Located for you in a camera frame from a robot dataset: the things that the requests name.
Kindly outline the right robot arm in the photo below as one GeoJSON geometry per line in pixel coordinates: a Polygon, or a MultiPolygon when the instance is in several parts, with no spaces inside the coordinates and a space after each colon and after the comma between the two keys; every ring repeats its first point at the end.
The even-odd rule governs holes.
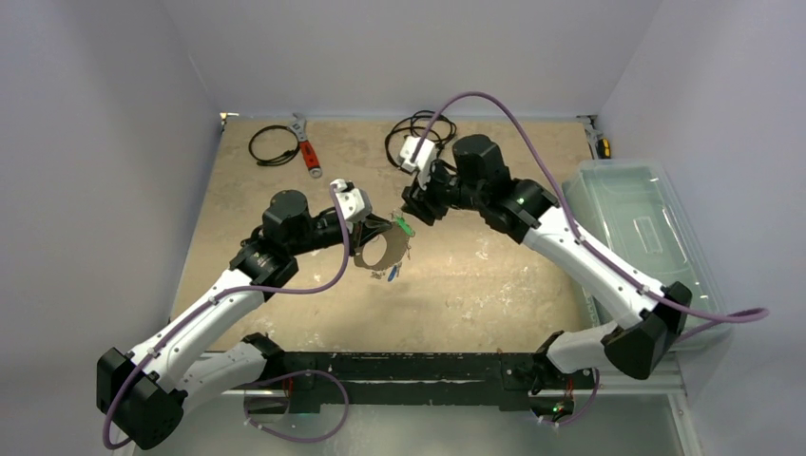
{"type": "Polygon", "coordinates": [[[541,184],[512,177],[488,136],[460,139],[452,155],[447,163],[434,142],[405,139],[396,160],[413,183],[402,193],[403,211],[429,226],[450,209],[478,213],[492,230],[560,266],[610,315],[598,327],[553,334],[534,356],[537,384],[555,387],[573,372],[600,367],[647,379],[681,336],[691,291],[631,266],[568,217],[541,184]]]}

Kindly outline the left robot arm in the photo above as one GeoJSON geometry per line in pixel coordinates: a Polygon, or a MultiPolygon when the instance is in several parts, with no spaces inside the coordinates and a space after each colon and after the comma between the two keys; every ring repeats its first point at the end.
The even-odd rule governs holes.
{"type": "Polygon", "coordinates": [[[219,278],[194,304],[156,334],[128,351],[112,348],[97,364],[97,407],[104,414],[102,440],[115,450],[135,443],[151,449],[183,416],[232,388],[255,383],[270,389],[282,379],[282,349],[252,334],[206,360],[205,350],[274,295],[289,295],[297,256],[331,246],[343,249],[336,275],[310,292],[322,293],[344,275],[350,257],[394,228],[374,215],[367,194],[349,181],[329,189],[332,207],[312,216],[297,190],[275,194],[261,224],[245,239],[219,278]]]}

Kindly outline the green key tag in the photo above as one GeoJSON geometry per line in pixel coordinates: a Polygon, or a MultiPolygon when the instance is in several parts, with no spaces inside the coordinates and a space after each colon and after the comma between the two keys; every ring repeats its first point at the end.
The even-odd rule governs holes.
{"type": "Polygon", "coordinates": [[[414,229],[402,216],[396,216],[394,218],[394,221],[397,223],[397,225],[400,227],[400,229],[405,233],[405,235],[408,238],[413,238],[415,236],[414,229]]]}

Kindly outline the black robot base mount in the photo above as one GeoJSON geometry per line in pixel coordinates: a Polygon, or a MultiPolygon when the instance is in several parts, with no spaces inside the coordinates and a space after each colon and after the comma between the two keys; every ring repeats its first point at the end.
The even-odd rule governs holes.
{"type": "Polygon", "coordinates": [[[259,380],[286,389],[293,413],[343,404],[550,412],[548,397],[594,386],[591,372],[552,373],[532,352],[285,351],[264,334],[242,340],[267,361],[259,380]]]}

